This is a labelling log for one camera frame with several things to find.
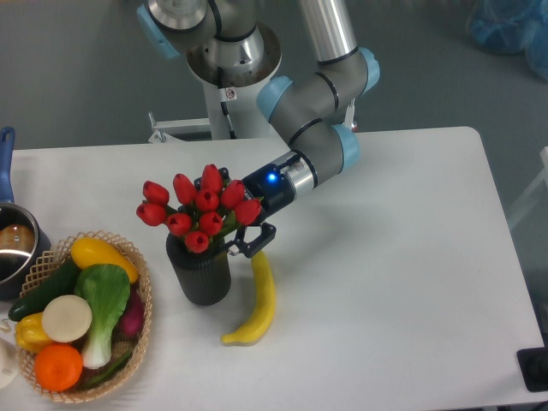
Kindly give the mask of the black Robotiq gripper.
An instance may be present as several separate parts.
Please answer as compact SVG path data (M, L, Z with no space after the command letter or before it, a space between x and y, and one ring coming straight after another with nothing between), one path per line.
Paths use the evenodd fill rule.
M230 182L229 170L222 167L218 171L223 188L226 188ZM292 203L296 195L293 184L283 172L283 164L269 163L244 177L242 182L253 198L261 198L262 211L253 222L253 225L259 224L259 234L247 241L249 227L241 227L236 230L235 237L224 245L224 250L231 256L241 254L251 259L273 241L277 233L274 225L263 221ZM196 178L194 187L201 188L201 183L202 177Z

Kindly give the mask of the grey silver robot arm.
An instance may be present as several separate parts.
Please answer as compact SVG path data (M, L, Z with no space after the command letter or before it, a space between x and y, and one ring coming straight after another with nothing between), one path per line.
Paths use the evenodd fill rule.
M253 1L145 1L137 10L157 50L169 59L185 57L202 83L213 139L277 135L288 146L243 181L262 200L260 235L245 242L239 229L233 240L247 257L273 239L270 215L357 161L351 121L331 126L325 119L352 108L380 74L374 55L357 45L344 2L302 1L300 10L319 66L302 83L277 74L280 44L258 21Z

